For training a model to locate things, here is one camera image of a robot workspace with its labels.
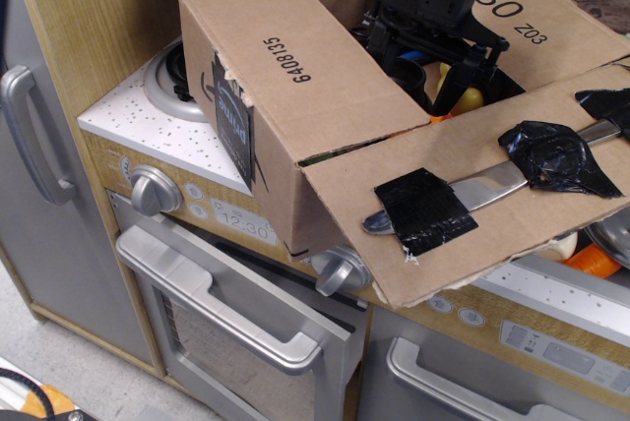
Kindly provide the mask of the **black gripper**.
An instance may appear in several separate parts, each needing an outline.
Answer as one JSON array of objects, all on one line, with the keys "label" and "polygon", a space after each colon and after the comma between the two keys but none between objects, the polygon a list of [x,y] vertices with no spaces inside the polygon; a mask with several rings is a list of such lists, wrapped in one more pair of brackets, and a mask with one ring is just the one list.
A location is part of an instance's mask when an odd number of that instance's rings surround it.
[{"label": "black gripper", "polygon": [[[401,75],[403,55],[419,50],[443,62],[493,67],[509,49],[504,37],[473,15],[476,0],[371,0],[365,14],[364,45],[387,75]],[[450,112],[467,88],[450,69],[431,108],[433,116]]]}]

